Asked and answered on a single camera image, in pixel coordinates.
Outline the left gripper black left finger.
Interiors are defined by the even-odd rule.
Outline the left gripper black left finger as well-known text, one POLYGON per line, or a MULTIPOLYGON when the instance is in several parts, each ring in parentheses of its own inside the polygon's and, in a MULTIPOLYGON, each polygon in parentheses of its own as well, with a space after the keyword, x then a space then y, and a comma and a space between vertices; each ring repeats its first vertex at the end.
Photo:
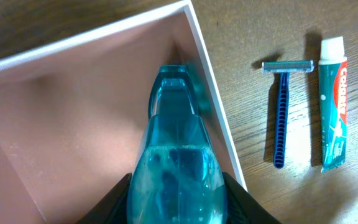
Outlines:
POLYGON ((127 196, 132 173, 127 173, 76 224, 127 224, 127 196))

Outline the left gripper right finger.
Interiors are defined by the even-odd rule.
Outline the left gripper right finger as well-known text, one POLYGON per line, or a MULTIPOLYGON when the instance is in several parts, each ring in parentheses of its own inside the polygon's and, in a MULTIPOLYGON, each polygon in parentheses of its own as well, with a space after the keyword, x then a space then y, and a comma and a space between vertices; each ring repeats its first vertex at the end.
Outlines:
POLYGON ((227 192, 227 221, 230 224, 281 224, 266 211, 230 174, 223 172, 227 192))

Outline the teal mouthwash bottle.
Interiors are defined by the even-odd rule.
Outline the teal mouthwash bottle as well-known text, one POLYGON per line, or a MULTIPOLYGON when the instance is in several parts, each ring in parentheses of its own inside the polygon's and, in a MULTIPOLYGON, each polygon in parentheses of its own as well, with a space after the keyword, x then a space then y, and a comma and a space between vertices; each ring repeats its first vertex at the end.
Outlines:
POLYGON ((184 65, 163 65, 149 98, 144 150, 127 196, 128 223, 225 223, 227 194, 184 65))

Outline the blue disposable razor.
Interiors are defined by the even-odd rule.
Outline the blue disposable razor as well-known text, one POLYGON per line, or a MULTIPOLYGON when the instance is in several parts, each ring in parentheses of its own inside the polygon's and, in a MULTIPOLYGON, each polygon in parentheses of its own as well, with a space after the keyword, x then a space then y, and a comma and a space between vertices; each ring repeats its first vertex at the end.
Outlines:
POLYGON ((262 62, 264 73, 279 74, 273 149, 273 165, 277 169, 282 169, 285 165, 290 74, 311 73, 313 70, 313 60, 262 62))

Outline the green red toothpaste tube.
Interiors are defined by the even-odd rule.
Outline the green red toothpaste tube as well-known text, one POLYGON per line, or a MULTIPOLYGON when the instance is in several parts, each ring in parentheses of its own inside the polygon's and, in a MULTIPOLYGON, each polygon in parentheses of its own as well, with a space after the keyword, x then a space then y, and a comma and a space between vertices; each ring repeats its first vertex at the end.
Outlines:
POLYGON ((321 41, 318 75, 323 152, 321 172, 324 173, 343 165, 346 158, 348 83, 342 36, 321 41))

